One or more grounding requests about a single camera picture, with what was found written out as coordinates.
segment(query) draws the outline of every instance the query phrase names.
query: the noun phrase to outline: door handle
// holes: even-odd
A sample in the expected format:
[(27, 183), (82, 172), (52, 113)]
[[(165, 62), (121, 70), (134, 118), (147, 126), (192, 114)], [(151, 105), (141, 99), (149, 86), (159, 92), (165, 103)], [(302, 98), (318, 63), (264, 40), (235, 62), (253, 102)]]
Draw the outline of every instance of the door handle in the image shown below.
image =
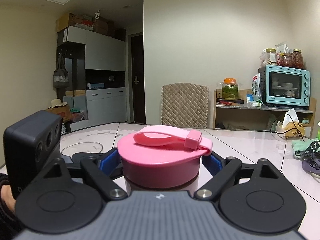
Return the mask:
[(138, 82), (140, 82), (140, 80), (138, 80), (138, 77), (135, 76), (135, 77), (134, 77), (134, 83), (135, 83), (136, 85), (138, 85)]

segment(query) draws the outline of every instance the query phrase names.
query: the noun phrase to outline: quilted chair cover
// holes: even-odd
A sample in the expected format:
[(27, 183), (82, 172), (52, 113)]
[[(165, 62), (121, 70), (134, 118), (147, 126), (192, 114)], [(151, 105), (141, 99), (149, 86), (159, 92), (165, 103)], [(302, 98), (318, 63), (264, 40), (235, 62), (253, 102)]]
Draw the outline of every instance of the quilted chair cover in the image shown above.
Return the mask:
[(209, 87), (191, 83), (161, 88), (161, 123), (178, 127), (207, 127)]

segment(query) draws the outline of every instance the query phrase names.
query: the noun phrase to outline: pink strap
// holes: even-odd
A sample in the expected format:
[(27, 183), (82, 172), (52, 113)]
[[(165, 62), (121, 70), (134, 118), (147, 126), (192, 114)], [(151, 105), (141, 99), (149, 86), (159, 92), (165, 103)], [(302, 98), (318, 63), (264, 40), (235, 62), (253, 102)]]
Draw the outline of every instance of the pink strap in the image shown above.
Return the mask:
[(210, 155), (212, 151), (212, 141), (203, 138), (202, 133), (197, 130), (183, 130), (181, 128), (167, 125), (150, 125), (135, 133), (133, 139), (136, 143), (156, 147), (172, 143), (183, 143), (185, 147), (196, 149), (208, 149)]

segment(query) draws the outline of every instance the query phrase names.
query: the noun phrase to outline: oven handle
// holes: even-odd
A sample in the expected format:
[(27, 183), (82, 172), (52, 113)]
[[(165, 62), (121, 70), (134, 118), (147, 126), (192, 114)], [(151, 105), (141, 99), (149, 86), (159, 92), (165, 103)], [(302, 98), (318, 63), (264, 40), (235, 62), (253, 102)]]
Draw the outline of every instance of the oven handle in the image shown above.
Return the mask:
[(288, 75), (302, 76), (301, 74), (293, 73), (293, 72), (285, 72), (285, 71), (277, 71), (277, 70), (271, 70), (270, 72), (281, 73), (281, 74), (288, 74)]

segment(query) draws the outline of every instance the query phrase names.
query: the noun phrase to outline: green pickled vegetables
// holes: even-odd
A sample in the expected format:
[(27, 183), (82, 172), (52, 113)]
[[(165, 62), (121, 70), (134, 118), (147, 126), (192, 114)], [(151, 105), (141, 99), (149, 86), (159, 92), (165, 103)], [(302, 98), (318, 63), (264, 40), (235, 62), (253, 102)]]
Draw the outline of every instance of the green pickled vegetables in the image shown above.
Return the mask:
[(239, 88), (237, 85), (228, 84), (222, 86), (222, 98), (228, 100), (237, 100), (239, 94)]

